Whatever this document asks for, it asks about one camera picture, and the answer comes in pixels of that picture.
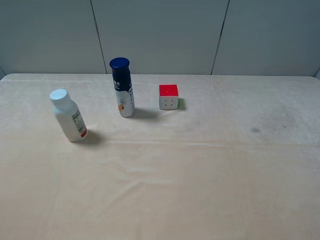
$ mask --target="navy blue bottle cap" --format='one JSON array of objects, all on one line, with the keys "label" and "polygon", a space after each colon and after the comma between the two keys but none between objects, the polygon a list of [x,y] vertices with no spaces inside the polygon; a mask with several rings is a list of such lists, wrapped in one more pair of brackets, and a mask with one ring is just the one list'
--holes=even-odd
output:
[{"label": "navy blue bottle cap", "polygon": [[129,67],[129,60],[124,58],[124,57],[117,57],[117,58],[114,58],[110,61],[109,65],[110,67],[115,70],[120,70],[120,69],[123,69],[123,68],[128,68]]}]

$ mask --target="white and blue bottle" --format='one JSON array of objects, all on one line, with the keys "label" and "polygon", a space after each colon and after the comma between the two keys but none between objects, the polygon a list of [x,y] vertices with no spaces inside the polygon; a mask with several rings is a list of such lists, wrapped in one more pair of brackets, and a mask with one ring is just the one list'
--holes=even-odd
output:
[{"label": "white and blue bottle", "polygon": [[129,70],[129,60],[117,57],[110,61],[113,85],[120,115],[129,118],[135,113],[135,100]]}]

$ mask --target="white wall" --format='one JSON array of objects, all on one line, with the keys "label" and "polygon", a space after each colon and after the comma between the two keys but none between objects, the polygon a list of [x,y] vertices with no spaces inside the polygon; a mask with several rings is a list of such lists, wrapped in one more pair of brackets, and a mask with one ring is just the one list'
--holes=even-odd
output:
[{"label": "white wall", "polygon": [[0,66],[10,73],[106,73],[89,0],[0,0]]},{"label": "white wall", "polygon": [[[92,0],[106,68],[210,74],[228,0]],[[230,0],[213,74],[314,76],[320,0]],[[0,0],[10,73],[105,73],[90,0]]]},{"label": "white wall", "polygon": [[136,74],[211,73],[228,0],[92,0],[107,65]]},{"label": "white wall", "polygon": [[216,75],[314,76],[320,0],[231,0]]}]

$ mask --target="white bottle cap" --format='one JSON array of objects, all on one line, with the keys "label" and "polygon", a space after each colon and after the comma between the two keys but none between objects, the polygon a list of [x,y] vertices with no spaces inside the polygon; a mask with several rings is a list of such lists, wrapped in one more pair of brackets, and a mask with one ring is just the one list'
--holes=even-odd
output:
[{"label": "white bottle cap", "polygon": [[57,89],[50,93],[50,100],[53,105],[63,105],[68,103],[71,98],[65,89]]}]

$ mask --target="white cube face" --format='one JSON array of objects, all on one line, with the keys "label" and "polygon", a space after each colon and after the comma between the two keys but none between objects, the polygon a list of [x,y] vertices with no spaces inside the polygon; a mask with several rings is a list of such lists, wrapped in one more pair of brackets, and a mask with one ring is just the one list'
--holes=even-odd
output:
[{"label": "white cube face", "polygon": [[178,96],[160,96],[159,106],[160,110],[174,110],[178,109]]}]

